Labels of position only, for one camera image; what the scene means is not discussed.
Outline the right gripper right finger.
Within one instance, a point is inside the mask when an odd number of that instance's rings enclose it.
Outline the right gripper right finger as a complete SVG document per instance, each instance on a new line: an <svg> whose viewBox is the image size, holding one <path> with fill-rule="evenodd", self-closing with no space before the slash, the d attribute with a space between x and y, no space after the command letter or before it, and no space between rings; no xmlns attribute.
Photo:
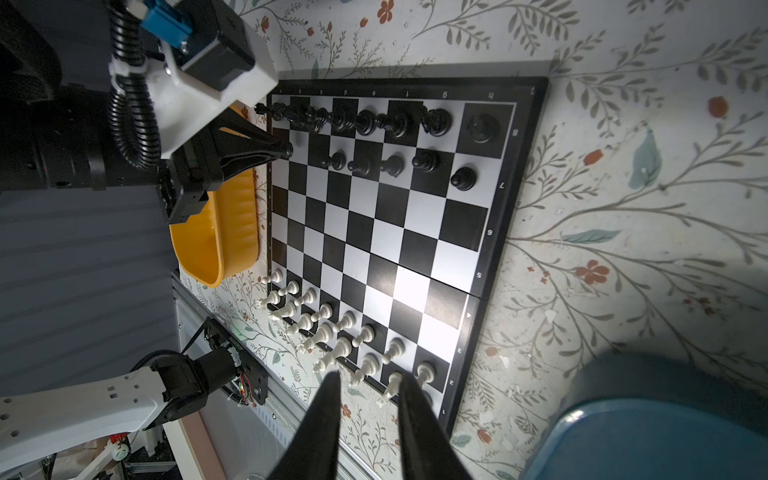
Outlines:
<svg viewBox="0 0 768 480"><path fill-rule="evenodd" d="M399 387L398 431L404 479L471 479L411 373Z"/></svg>

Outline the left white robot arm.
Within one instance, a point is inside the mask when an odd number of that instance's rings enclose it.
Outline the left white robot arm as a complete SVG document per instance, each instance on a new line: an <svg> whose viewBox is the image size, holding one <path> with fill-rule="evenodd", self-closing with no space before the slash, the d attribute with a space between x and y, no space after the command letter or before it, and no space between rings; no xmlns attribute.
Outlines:
<svg viewBox="0 0 768 480"><path fill-rule="evenodd" d="M154 174L170 224L182 224L202 212L206 189L220 178L196 172L200 149L208 138L202 130L161 157L161 129L146 81L147 61L139 38L140 20L124 1L107 4L113 55L112 87L106 98L106 125L82 130L76 153L103 161L118 156L132 167ZM1 400L1 468L56 454L97 437L129 433L175 421L205 406L208 396L239 373L230 352L222 347L193 360L173 351L144 357L124 376Z"/></svg>

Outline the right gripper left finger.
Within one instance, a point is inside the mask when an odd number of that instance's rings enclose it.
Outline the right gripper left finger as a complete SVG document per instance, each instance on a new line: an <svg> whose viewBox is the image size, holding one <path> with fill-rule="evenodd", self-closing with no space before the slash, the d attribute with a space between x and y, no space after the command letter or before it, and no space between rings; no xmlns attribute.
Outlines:
<svg viewBox="0 0 768 480"><path fill-rule="evenodd" d="M341 376L328 373L293 440L274 469L273 479L335 479L341 421Z"/></svg>

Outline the black chess pawn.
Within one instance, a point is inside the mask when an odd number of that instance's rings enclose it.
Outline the black chess pawn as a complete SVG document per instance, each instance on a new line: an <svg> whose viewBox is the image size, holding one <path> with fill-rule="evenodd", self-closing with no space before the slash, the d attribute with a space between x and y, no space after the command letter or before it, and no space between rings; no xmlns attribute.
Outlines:
<svg viewBox="0 0 768 480"><path fill-rule="evenodd" d="M289 160L294 153L293 145L290 142L285 142L281 145L280 157L282 159Z"/></svg>

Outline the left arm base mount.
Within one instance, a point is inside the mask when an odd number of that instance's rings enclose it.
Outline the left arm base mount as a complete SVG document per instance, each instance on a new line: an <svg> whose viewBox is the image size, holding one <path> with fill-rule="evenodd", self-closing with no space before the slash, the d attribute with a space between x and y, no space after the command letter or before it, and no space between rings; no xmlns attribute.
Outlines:
<svg viewBox="0 0 768 480"><path fill-rule="evenodd" d="M209 316L203 323L203 335L211 351L224 350L228 398L241 405L264 405L269 393L269 373L262 362L219 320Z"/></svg>

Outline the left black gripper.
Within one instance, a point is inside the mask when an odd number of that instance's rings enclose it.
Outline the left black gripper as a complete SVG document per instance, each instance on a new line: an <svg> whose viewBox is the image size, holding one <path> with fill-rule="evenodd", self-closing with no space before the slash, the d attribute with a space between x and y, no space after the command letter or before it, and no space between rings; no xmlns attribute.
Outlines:
<svg viewBox="0 0 768 480"><path fill-rule="evenodd" d="M169 225L202 212L208 191L235 175L240 115L226 109L171 154L160 169L157 191Z"/></svg>

